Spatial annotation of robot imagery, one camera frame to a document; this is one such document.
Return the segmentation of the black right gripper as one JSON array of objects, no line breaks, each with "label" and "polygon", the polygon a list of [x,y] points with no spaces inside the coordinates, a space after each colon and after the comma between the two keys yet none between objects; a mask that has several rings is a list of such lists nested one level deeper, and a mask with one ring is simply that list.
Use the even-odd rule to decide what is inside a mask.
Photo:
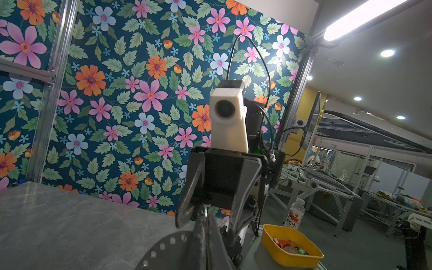
[{"label": "black right gripper", "polygon": [[194,147],[175,226],[186,225],[204,204],[232,206],[226,246],[233,246],[241,230],[253,219],[255,206],[264,203],[267,173],[265,155]]}]

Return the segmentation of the large keyring with yellow sleeve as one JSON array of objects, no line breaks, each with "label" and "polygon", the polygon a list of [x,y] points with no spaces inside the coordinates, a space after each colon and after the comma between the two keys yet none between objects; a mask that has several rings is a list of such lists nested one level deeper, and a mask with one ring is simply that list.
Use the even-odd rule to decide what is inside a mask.
[{"label": "large keyring with yellow sleeve", "polygon": [[160,239],[138,262],[135,270],[181,270],[192,231],[179,231]]}]

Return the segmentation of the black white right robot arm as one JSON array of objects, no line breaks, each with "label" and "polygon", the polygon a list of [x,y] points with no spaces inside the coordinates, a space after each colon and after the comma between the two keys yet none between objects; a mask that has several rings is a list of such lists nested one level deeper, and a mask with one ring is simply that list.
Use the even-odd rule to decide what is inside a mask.
[{"label": "black white right robot arm", "polygon": [[264,205],[265,187],[274,183],[281,171],[285,155],[274,147],[275,130],[271,140],[264,140],[262,121],[268,118],[264,105],[246,99],[247,152],[197,146],[191,150],[186,184],[175,213],[175,225],[182,228],[208,205],[231,212],[227,226],[227,246],[249,224],[259,223]]}]

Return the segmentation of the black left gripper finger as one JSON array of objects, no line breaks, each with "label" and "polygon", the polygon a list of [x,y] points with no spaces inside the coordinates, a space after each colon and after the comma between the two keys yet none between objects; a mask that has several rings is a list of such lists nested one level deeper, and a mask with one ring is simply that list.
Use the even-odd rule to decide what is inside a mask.
[{"label": "black left gripper finger", "polygon": [[192,235],[187,237],[183,270],[234,270],[215,216],[198,216]]}]

